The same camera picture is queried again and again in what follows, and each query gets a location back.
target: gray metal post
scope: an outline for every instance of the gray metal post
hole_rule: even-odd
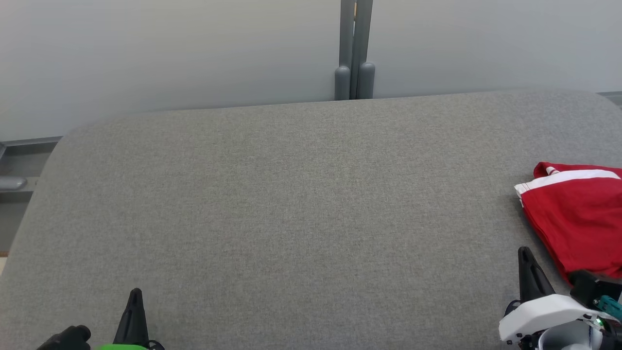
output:
[[[359,96],[359,75],[361,65],[367,61],[367,46],[369,44],[369,27],[371,25],[371,8],[373,0],[357,0],[356,25],[354,31],[354,43],[352,48],[352,72],[350,74],[350,99],[361,98]]]
[[[374,76],[376,75],[376,66],[371,62],[361,64],[358,71],[358,89],[356,92],[357,99],[374,98]]]
[[[352,71],[352,42],[355,0],[341,0],[341,23],[339,30],[339,67],[335,70],[335,99],[350,99],[350,75]]]

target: gray fabric surface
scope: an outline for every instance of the gray fabric surface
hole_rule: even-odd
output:
[[[110,342],[129,291],[167,349],[497,349],[513,186],[622,167],[622,113],[522,90],[129,116],[52,153],[0,277],[0,347]]]

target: teal connector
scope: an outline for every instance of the teal connector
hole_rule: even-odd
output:
[[[615,317],[618,321],[622,321],[622,305],[612,299],[610,296],[603,295],[598,300],[597,308]]]

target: red cloth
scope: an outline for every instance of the red cloth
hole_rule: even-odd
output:
[[[541,162],[534,177],[515,188],[562,275],[622,278],[622,169]]]

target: green part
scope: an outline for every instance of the green part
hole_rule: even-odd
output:
[[[618,304],[611,297],[607,295],[601,296],[596,307],[622,321],[622,305]]]
[[[145,350],[140,345],[127,345],[127,344],[106,344],[100,347],[100,350]]]

